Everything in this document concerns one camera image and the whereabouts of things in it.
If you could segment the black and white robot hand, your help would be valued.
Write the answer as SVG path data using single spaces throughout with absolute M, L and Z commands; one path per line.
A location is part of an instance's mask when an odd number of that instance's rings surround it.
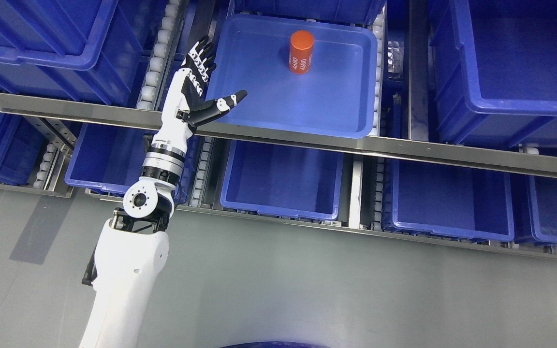
M 227 115 L 248 95 L 240 90 L 225 97 L 206 99 L 215 64 L 214 43 L 208 35 L 195 42 L 173 75 L 161 113 L 161 129 L 195 131 Z

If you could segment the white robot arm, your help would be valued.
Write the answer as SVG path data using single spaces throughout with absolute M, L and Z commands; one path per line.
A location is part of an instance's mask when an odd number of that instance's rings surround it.
M 193 132 L 160 130 L 152 139 L 138 181 L 122 208 L 104 223 L 94 252 L 96 291 L 82 348 L 134 348 L 155 281 L 169 253 L 173 193 Z

